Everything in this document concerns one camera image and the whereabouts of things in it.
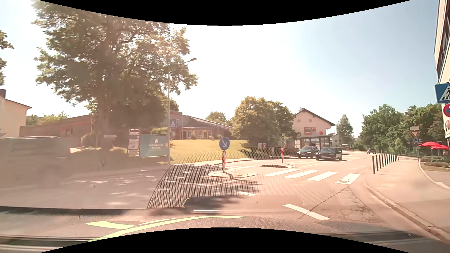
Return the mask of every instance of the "red and white post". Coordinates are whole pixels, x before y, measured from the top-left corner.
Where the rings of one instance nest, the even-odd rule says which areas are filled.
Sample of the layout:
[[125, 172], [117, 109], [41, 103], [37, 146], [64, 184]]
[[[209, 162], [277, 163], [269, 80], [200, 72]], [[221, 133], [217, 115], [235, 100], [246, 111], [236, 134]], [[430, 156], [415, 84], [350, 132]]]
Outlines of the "red and white post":
[[222, 151], [222, 172], [225, 172], [225, 150]]

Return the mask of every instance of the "zebra crossing stripe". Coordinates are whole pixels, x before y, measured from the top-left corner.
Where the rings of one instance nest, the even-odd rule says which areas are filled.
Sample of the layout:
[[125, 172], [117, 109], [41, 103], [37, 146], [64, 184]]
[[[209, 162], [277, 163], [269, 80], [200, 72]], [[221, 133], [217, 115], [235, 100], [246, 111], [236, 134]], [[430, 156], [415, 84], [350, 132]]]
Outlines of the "zebra crossing stripe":
[[320, 175], [313, 176], [312, 178], [308, 178], [308, 180], [320, 181], [335, 174], [337, 174], [337, 172], [325, 172]]

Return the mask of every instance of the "sky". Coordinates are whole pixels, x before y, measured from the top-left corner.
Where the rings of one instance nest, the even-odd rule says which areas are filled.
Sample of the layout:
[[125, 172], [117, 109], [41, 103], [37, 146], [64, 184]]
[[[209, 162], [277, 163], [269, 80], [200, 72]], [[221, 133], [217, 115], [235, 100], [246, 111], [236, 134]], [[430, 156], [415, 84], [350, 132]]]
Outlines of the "sky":
[[[36, 85], [43, 30], [32, 25], [29, 0], [2, 0], [0, 30], [15, 49], [0, 50], [6, 98], [32, 107], [28, 115], [88, 114], [50, 86]], [[255, 26], [187, 27], [189, 70], [198, 85], [174, 96], [183, 114], [230, 118], [245, 96], [280, 101], [293, 113], [306, 108], [337, 124], [346, 114], [361, 131], [363, 114], [383, 104], [398, 111], [435, 103], [434, 61], [438, 0], [410, 0], [335, 17]]]

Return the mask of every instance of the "lamp post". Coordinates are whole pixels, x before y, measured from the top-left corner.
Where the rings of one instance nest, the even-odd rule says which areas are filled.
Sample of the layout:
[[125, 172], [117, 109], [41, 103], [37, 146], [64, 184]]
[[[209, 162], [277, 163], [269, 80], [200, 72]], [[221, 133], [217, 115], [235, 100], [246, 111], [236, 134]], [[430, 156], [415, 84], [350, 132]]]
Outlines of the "lamp post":
[[[192, 58], [187, 62], [180, 63], [179, 65], [183, 65], [188, 62], [192, 62], [197, 60], [197, 58]], [[170, 65], [168, 69], [168, 78], [167, 78], [167, 162], [170, 165]]]

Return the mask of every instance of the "dark sedan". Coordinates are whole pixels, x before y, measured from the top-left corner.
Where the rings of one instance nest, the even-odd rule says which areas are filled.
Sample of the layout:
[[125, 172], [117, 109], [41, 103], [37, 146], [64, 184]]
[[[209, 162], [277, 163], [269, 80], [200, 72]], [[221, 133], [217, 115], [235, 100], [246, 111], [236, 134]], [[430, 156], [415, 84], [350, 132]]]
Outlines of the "dark sedan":
[[333, 161], [342, 160], [342, 149], [337, 147], [325, 147], [315, 153], [315, 159], [331, 159]]

